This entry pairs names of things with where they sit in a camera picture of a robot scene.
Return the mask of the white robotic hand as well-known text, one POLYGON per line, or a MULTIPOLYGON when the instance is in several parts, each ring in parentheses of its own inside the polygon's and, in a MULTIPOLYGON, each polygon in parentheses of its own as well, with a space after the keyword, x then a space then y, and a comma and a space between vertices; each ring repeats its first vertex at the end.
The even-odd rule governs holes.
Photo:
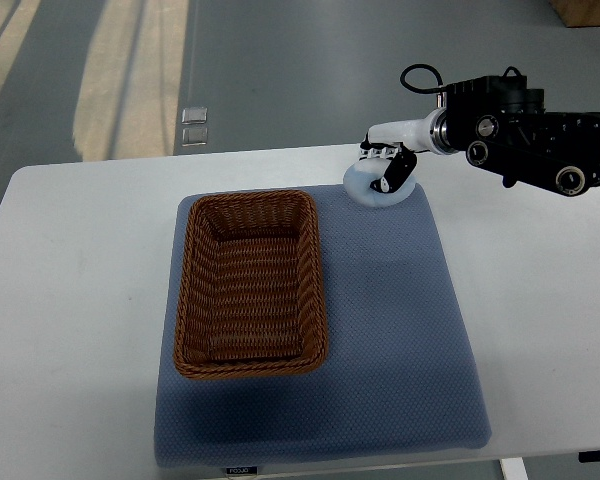
POLYGON ((438 108, 422 119, 404 120, 373 125, 366 134, 371 144, 392 145, 372 147, 367 141, 360 144, 359 158, 391 159, 384 174, 370 183, 370 188, 379 193, 396 193, 409 179, 417 165, 414 152, 448 154, 446 142, 446 109, 438 108), (394 146, 403 145, 408 150, 398 151, 394 146))

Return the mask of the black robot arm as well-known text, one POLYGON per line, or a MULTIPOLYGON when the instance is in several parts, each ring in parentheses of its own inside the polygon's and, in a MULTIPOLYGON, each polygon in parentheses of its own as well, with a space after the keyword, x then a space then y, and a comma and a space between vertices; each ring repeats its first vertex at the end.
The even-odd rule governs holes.
POLYGON ((420 152, 462 152, 468 163, 501 177, 504 187, 518 182, 566 197, 600 187, 600 112, 548 112, 544 92, 510 66, 501 75, 482 76, 431 88, 401 85, 433 95, 427 117, 377 124, 360 144, 361 160, 383 159, 387 166, 370 187, 393 194, 411 176, 420 152))

